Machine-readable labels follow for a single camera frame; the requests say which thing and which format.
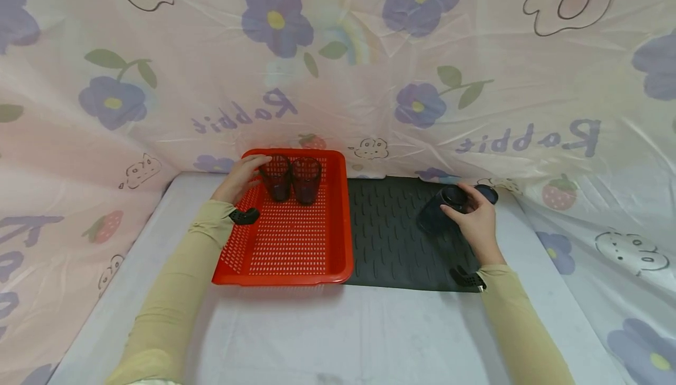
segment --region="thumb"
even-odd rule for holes
[[[441,211],[444,212],[446,216],[450,217],[450,219],[454,220],[456,224],[459,225],[462,222],[463,214],[458,212],[454,208],[442,204]]]

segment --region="red plastic basket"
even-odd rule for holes
[[[272,201],[261,184],[237,204],[255,207],[253,225],[236,225],[215,268],[215,284],[314,286],[345,282],[352,274],[350,201],[345,157],[334,150],[254,149],[249,154],[283,154],[293,162],[312,157],[322,164],[317,200],[301,206],[292,196]]]

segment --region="beige sleeve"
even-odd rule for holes
[[[208,201],[157,275],[143,302],[120,364],[106,385],[140,380],[183,381],[192,327],[218,257],[232,231],[230,203]]]
[[[481,299],[514,384],[575,384],[515,271],[507,265],[487,265],[479,275],[486,283]]]

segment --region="wrinkled plastic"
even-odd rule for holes
[[[0,0],[0,26],[1,383],[46,381],[178,172],[257,147],[511,190],[627,380],[668,374],[676,0]]]

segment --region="drying mat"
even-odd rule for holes
[[[347,284],[427,291],[477,292],[458,286],[449,270],[479,269],[459,229],[438,238],[415,226],[415,216],[444,185],[417,178],[347,180],[354,272]]]

